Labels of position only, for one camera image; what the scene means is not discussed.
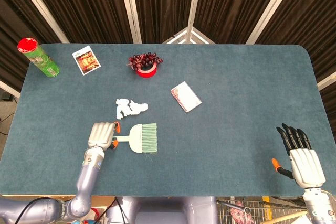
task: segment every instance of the robotic arm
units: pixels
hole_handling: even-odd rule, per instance
[[[0,217],[6,224],[48,224],[58,220],[72,222],[85,216],[91,209],[91,194],[104,159],[104,151],[116,148],[112,142],[114,130],[120,131],[119,123],[95,123],[89,137],[89,148],[77,181],[76,196],[67,202],[50,198],[37,199],[26,207],[28,201],[0,198]]]
[[[281,167],[273,158],[277,172],[283,174],[304,188],[303,199],[306,202],[313,224],[336,224],[335,210],[332,209],[327,194],[321,191],[325,176],[317,154],[311,149],[307,135],[301,129],[294,129],[282,124],[277,127],[290,159],[292,172]]]

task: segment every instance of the table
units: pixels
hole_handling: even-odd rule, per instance
[[[148,103],[121,120],[122,134],[156,122],[158,153],[137,154],[127,143],[107,150],[95,195],[302,195],[270,161],[290,168],[281,123],[307,133],[323,188],[336,193],[336,146],[302,47],[91,44],[101,68],[82,76],[71,54],[86,45],[42,45],[60,66],[55,78],[29,66],[0,162],[0,194],[75,194],[91,128],[116,120],[118,98]],[[164,63],[141,79],[126,64],[148,51]],[[170,93],[183,81],[203,102],[189,113]]]

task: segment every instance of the red grapes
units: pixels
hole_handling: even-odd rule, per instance
[[[128,58],[130,62],[129,65],[135,71],[142,69],[142,67],[147,67],[149,65],[153,65],[154,63],[160,64],[163,62],[161,58],[159,58],[156,53],[148,52],[147,54],[141,55],[133,55],[133,57]]]

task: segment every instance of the brown curtain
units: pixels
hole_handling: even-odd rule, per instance
[[[43,0],[72,43],[132,43],[124,0]]]
[[[60,42],[31,0],[0,0],[0,80],[20,91],[29,60],[17,43],[33,37],[42,43]]]
[[[143,43],[162,43],[188,26],[191,0],[135,0]]]
[[[194,26],[217,44],[244,44],[270,0],[198,0]]]
[[[336,82],[322,89],[320,93],[336,142]]]
[[[336,0],[283,0],[257,43],[302,45],[321,81],[336,71]]]

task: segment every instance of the white tissue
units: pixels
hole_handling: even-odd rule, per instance
[[[123,115],[126,117],[128,115],[138,115],[140,112],[146,111],[148,108],[147,103],[135,103],[128,99],[117,99],[115,102],[117,106],[117,119],[120,120],[123,118]]]

